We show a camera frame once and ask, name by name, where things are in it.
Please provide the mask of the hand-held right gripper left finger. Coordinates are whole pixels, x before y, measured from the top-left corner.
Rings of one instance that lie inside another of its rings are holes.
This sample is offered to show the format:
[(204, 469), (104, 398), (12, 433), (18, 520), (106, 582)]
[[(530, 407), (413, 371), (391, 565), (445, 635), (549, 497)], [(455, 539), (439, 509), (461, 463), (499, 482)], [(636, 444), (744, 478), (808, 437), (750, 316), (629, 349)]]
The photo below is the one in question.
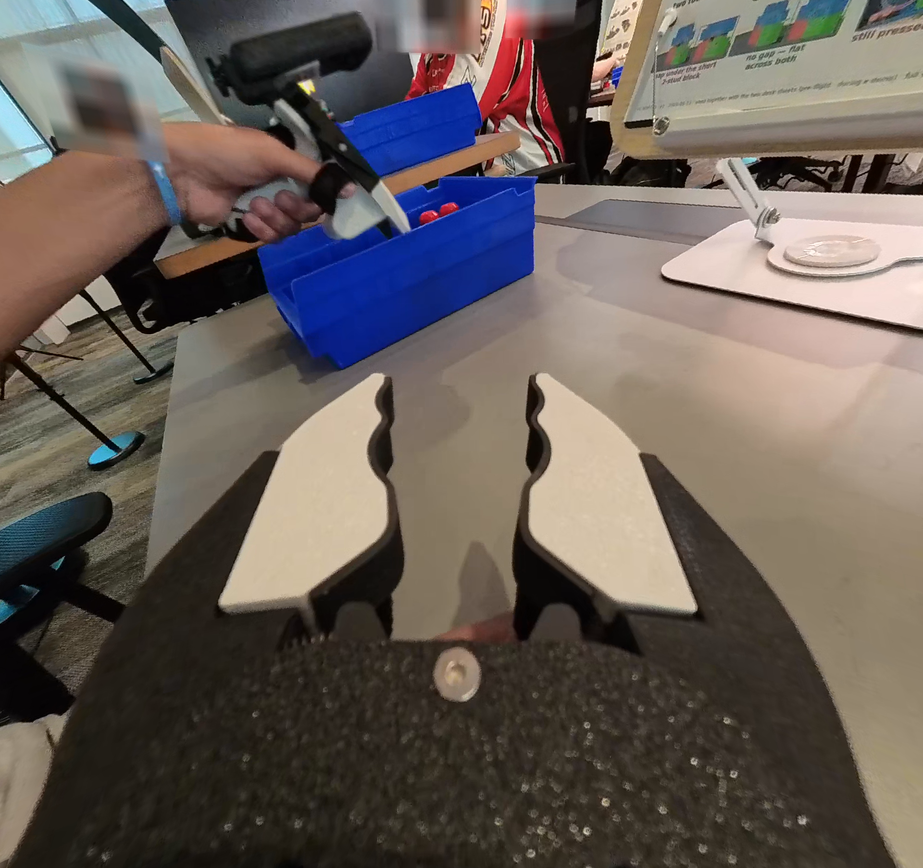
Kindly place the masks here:
[(393, 383), (370, 374), (283, 443), (218, 599), (226, 615), (288, 610), (331, 633), (369, 605), (387, 635), (404, 568), (390, 431)]

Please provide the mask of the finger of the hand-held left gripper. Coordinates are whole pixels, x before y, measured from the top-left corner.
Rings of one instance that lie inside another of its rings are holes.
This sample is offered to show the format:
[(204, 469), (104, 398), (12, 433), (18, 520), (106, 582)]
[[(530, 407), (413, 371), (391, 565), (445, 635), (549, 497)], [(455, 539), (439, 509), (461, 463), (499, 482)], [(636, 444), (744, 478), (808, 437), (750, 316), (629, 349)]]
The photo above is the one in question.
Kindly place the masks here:
[(387, 224), (387, 217), (378, 203), (367, 193), (354, 193), (336, 199), (333, 214), (325, 215), (323, 229), (329, 238), (349, 240), (381, 223)]
[(387, 237), (391, 236), (392, 228), (396, 229), (401, 235), (409, 233), (412, 227), (407, 214), (384, 180), (378, 179), (374, 184), (370, 184), (369, 187), (364, 186), (363, 190), (371, 199), (373, 226)]

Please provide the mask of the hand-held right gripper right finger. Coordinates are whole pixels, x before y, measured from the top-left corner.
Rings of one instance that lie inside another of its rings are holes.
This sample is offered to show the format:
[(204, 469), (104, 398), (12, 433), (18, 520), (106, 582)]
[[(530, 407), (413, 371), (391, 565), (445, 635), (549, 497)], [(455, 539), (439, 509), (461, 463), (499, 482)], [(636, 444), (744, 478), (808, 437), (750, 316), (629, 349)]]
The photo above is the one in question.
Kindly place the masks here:
[(628, 613), (692, 619), (698, 603), (647, 456), (595, 406), (546, 372), (528, 379), (528, 476), (513, 540), (513, 627), (551, 606), (605, 637)]

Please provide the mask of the blue storage bin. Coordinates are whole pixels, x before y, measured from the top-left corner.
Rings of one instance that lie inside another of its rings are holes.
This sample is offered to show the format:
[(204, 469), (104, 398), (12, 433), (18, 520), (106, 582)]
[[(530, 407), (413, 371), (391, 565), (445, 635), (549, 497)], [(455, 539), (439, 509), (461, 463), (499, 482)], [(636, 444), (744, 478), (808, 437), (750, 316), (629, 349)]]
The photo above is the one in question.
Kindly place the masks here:
[[(400, 193), (406, 235), (356, 239), (315, 226), (259, 250), (268, 292), (314, 357), (345, 368), (532, 274), (536, 180), (445, 177)], [(420, 227), (428, 208), (460, 210)]]
[(474, 146), (482, 116), (465, 83), (357, 115), (340, 130), (381, 177)]

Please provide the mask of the person's left forearm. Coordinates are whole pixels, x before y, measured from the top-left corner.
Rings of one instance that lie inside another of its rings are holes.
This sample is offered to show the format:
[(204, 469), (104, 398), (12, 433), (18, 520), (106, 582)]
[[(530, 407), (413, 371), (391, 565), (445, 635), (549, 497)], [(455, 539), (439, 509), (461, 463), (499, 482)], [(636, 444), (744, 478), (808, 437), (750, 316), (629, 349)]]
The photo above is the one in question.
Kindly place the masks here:
[(162, 193), (140, 160), (68, 151), (2, 187), (2, 354), (170, 227)]

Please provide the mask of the person's left hand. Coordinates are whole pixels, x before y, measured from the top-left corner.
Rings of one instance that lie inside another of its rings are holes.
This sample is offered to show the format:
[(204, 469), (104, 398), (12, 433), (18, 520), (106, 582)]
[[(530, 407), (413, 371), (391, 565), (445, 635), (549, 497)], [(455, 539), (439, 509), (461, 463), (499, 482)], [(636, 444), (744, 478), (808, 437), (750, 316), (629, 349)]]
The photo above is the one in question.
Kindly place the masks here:
[(248, 193), (274, 183), (311, 184), (319, 164), (252, 128), (202, 123), (163, 129), (167, 177), (186, 219), (219, 226), (233, 216), (254, 239), (273, 242), (316, 223), (321, 209), (299, 190), (279, 189), (244, 205)]

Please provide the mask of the wooden table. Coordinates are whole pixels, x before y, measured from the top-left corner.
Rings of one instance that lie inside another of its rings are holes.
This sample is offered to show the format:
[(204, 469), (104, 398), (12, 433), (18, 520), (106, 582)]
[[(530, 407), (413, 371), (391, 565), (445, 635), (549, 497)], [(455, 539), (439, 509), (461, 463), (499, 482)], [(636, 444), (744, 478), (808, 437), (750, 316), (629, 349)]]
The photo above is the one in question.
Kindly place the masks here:
[[(502, 157), (521, 146), (517, 133), (497, 132), (478, 135), (475, 144), (415, 167), (384, 176), (383, 183), (397, 196), (400, 193), (439, 180), (445, 176)], [(211, 239), (193, 243), (174, 229), (154, 260), (159, 273), (172, 280), (201, 271), (217, 263), (231, 261), (260, 248), (259, 242)]]

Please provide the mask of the blue wristband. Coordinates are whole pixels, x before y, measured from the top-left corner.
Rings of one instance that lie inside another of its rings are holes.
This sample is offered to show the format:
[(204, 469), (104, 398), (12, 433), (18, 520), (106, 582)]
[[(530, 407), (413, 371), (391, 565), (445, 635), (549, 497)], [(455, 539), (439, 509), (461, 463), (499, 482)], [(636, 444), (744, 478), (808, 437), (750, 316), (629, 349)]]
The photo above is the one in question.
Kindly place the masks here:
[(184, 214), (179, 204), (179, 198), (175, 191), (166, 166), (163, 162), (154, 160), (145, 160), (145, 164), (150, 171), (158, 193), (160, 194), (162, 204), (166, 211), (171, 226), (179, 226), (184, 220)]

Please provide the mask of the black round base stand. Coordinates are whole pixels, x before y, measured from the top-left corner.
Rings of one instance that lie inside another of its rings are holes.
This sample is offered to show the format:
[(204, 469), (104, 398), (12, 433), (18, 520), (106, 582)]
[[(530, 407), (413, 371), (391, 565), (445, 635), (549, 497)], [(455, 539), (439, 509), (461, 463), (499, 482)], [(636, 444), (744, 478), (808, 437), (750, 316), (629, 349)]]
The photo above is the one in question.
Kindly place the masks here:
[(133, 381), (136, 385), (142, 385), (154, 381), (160, 377), (166, 376), (170, 373), (174, 367), (174, 363), (168, 362), (162, 366), (154, 366), (150, 360), (143, 354), (137, 346), (129, 339), (129, 337), (123, 332), (123, 330), (114, 322), (110, 317), (109, 313), (102, 309), (100, 305), (96, 302), (93, 296), (85, 289), (78, 292), (78, 296), (89, 305), (90, 308), (100, 317), (104, 324), (109, 328), (109, 330), (124, 344), (129, 352), (136, 358), (141, 366), (145, 369), (145, 372), (134, 377)]
[(145, 441), (145, 435), (140, 431), (129, 431), (114, 437), (107, 435), (98, 428), (84, 413), (66, 400), (57, 389), (42, 377), (37, 370), (29, 366), (19, 354), (11, 353), (2, 356), (3, 368), (13, 368), (29, 380), (36, 389), (43, 393), (50, 401), (60, 407), (63, 412), (83, 427), (88, 434), (98, 442), (98, 447), (87, 458), (87, 468), (100, 471), (110, 468), (122, 460), (132, 456)]

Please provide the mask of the person's office chair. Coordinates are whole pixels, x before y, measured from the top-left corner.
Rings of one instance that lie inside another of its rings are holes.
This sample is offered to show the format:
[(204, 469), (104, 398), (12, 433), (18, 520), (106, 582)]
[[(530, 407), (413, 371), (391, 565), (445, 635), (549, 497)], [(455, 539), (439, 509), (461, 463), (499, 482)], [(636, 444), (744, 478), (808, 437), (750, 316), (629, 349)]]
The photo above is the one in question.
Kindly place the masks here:
[(73, 694), (18, 641), (64, 603), (115, 623), (125, 605), (79, 582), (84, 548), (108, 527), (112, 501), (91, 492), (48, 506), (1, 531), (2, 725), (62, 715)]

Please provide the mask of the instruction board on white stand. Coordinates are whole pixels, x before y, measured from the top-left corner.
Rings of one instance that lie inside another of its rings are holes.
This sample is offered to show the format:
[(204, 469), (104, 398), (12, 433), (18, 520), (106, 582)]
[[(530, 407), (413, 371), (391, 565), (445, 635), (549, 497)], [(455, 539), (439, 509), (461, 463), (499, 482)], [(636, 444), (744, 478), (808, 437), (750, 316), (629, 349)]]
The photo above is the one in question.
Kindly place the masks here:
[(921, 226), (780, 214), (745, 156), (921, 151), (922, 0), (643, 0), (611, 112), (636, 158), (714, 158), (744, 219), (663, 279), (920, 331)]

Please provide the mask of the large black wall screen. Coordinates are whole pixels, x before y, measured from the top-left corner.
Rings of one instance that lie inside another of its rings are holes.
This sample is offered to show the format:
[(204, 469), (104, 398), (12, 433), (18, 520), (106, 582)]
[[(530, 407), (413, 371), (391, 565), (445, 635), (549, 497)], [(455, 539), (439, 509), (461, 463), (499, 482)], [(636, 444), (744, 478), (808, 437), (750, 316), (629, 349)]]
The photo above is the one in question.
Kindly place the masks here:
[[(265, 128), (271, 111), (249, 106), (215, 88), (207, 59), (218, 60), (233, 43), (341, 13), (357, 11), (373, 26), (373, 0), (168, 0), (166, 6), (196, 68), (224, 114), (242, 126)], [(321, 80), (320, 93), (337, 121), (402, 101), (414, 67), (409, 54), (376, 47), (358, 70)]]

